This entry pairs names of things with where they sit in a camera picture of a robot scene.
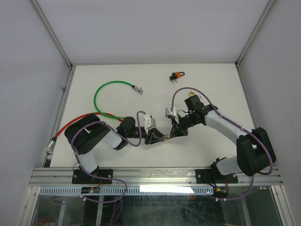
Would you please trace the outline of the orange black padlock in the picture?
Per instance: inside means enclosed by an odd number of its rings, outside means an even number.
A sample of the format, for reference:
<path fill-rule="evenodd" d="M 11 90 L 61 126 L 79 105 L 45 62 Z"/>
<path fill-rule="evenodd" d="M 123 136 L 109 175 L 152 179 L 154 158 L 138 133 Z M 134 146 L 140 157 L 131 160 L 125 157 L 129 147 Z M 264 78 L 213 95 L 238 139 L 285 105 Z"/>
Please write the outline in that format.
<path fill-rule="evenodd" d="M 171 74 L 169 79 L 170 79 L 170 81 L 176 81 L 177 79 L 179 79 L 180 77 L 182 77 L 184 75 L 185 75 L 185 72 L 174 72 Z"/>

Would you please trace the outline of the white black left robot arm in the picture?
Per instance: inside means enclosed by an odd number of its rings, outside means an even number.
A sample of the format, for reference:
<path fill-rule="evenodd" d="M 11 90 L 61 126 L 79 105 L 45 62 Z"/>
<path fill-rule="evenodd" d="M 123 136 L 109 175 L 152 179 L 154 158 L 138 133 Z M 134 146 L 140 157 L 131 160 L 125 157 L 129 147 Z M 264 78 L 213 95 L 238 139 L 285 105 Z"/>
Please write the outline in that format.
<path fill-rule="evenodd" d="M 156 128 L 152 116 L 145 112 L 142 114 L 144 126 L 136 126 L 136 120 L 128 116 L 122 119 L 119 126 L 113 130 L 107 123 L 100 121 L 100 118 L 94 113 L 68 126 L 64 135 L 79 164 L 79 169 L 73 171 L 72 183 L 102 185 L 113 182 L 113 170 L 101 169 L 92 152 L 100 142 L 119 151 L 129 144 L 129 138 L 137 138 L 138 144 L 143 141 L 145 145 L 165 141 L 164 134 Z"/>

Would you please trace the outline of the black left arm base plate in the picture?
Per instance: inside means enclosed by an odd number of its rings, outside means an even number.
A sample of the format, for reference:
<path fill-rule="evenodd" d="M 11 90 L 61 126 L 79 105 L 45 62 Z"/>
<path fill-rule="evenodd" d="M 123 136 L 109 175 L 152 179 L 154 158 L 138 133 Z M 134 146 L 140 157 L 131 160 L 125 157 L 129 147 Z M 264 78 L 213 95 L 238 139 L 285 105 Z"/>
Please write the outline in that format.
<path fill-rule="evenodd" d="M 101 181 L 102 184 L 112 184 L 111 178 L 113 178 L 113 170 L 112 169 L 96 169 L 95 171 L 91 172 L 92 175 L 96 177 L 103 177 L 109 178 L 109 180 L 103 180 L 99 178 L 92 177 L 86 174 L 82 169 L 75 169 L 73 171 L 72 176 L 72 184 L 94 184 L 98 185 Z"/>

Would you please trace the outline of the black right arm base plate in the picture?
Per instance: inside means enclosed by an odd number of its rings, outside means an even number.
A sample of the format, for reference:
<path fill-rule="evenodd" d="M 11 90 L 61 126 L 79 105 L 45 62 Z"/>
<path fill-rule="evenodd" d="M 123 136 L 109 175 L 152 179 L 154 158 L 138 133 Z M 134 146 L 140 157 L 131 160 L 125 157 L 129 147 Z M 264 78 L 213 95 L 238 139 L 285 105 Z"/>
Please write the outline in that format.
<path fill-rule="evenodd" d="M 219 171 L 215 171 L 213 169 L 196 169 L 195 176 L 197 184 L 237 184 L 238 178 L 237 176 L 233 176 L 234 174 L 222 175 Z"/>

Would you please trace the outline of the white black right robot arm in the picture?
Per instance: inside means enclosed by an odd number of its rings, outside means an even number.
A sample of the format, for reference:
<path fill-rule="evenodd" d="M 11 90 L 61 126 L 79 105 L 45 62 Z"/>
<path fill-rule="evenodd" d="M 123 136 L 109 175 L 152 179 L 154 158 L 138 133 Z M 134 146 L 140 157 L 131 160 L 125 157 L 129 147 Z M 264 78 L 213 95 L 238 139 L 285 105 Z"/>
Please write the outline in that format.
<path fill-rule="evenodd" d="M 217 158 L 210 169 L 196 174 L 198 182 L 215 187 L 237 173 L 249 177 L 263 175 L 265 168 L 269 168 L 268 175 L 272 173 L 276 155 L 265 129 L 258 127 L 247 130 L 223 116 L 214 105 L 204 105 L 196 95 L 187 98 L 185 104 L 188 110 L 184 116 L 180 116 L 175 107 L 165 109 L 166 117 L 172 122 L 170 138 L 187 136 L 189 128 L 203 124 L 220 132 L 236 145 L 235 156 Z"/>

